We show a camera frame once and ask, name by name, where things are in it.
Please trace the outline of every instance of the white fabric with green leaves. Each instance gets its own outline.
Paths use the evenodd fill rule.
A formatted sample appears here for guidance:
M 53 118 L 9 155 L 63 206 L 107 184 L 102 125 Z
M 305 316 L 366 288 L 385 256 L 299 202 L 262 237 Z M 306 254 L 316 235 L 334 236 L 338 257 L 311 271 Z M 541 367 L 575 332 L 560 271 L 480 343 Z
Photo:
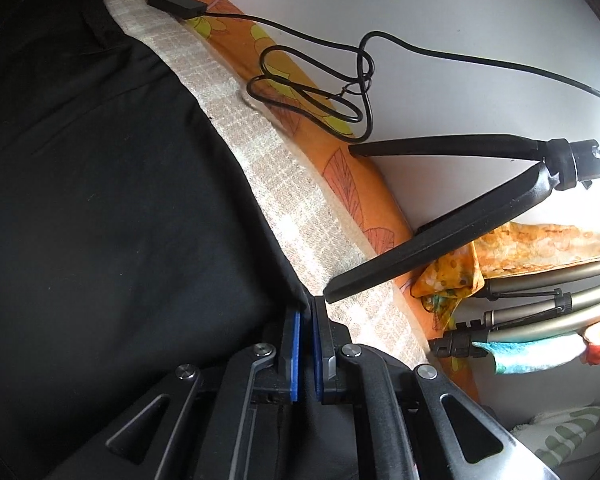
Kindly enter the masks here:
M 551 469 L 558 467 L 590 434 L 600 420 L 600 406 L 541 413 L 511 434 Z

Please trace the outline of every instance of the orange floral fabric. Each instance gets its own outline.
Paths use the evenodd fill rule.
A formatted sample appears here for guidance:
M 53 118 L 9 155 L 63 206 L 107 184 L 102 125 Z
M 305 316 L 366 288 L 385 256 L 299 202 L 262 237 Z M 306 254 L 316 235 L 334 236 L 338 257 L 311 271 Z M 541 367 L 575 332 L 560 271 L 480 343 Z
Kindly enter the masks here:
M 437 327 L 448 328 L 456 306 L 484 280 L 600 260 L 600 232 L 554 224 L 508 222 L 432 263 L 411 287 Z
M 199 1 L 207 3 L 209 11 L 241 13 L 229 0 Z M 207 40 L 244 81 L 260 74 L 258 57 L 265 48 L 274 44 L 262 27 L 248 20 L 202 16 L 186 21 L 185 25 Z M 274 52 L 267 59 L 268 69 L 272 73 L 306 85 L 314 85 L 283 52 Z M 309 104 L 289 86 L 275 82 L 259 84 L 256 89 L 260 93 L 277 101 L 303 107 L 344 135 L 351 133 L 346 123 Z M 327 100 L 322 102 L 330 106 Z M 345 142 L 330 136 L 299 114 L 279 107 L 271 107 L 270 111 L 322 174 L 377 254 L 411 238 L 412 232 L 400 208 L 371 161 L 354 158 L 349 154 Z M 424 310 L 420 301 L 411 295 L 414 278 L 414 274 L 409 273 L 394 281 L 426 336 L 440 336 L 442 330 L 434 315 Z M 458 386 L 474 399 L 478 398 L 474 379 L 466 362 L 453 359 L 444 360 L 442 364 L 447 375 Z

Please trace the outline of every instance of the power adapter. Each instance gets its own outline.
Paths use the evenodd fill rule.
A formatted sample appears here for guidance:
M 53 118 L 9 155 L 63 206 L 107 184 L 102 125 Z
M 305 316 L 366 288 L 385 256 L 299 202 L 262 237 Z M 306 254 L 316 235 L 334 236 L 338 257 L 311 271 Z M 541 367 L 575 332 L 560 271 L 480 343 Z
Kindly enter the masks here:
M 147 0 L 147 3 L 183 20 L 197 18 L 206 12 L 206 3 L 197 0 Z

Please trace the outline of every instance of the triangular cutout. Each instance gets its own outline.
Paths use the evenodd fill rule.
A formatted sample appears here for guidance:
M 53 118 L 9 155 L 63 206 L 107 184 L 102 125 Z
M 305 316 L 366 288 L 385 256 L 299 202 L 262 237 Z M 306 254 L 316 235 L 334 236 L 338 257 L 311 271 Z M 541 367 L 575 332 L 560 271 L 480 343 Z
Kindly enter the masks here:
M 480 421 L 475 418 L 455 397 L 442 398 L 451 426 L 460 443 L 462 455 L 469 464 L 475 464 L 500 453 L 504 446 Z
M 107 440 L 107 449 L 136 465 L 142 463 L 169 407 L 169 402 L 170 398 L 167 395 L 152 400 L 147 407 Z

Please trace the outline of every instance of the metal screw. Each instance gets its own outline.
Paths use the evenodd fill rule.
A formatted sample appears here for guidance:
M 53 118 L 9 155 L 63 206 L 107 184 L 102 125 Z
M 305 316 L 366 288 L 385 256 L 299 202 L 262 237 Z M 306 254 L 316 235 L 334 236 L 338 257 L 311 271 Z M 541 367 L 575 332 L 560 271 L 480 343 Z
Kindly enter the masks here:
M 347 343 L 340 349 L 340 351 L 347 357 L 358 357 L 360 354 L 362 354 L 362 348 L 353 343 Z
M 196 374 L 194 365 L 180 365 L 176 368 L 176 377 L 179 379 L 190 379 Z
M 274 351 L 273 345 L 269 343 L 256 343 L 253 345 L 253 352 L 258 357 L 266 357 Z
M 423 379 L 432 380 L 438 376 L 438 371 L 431 365 L 422 365 L 418 367 L 418 375 Z

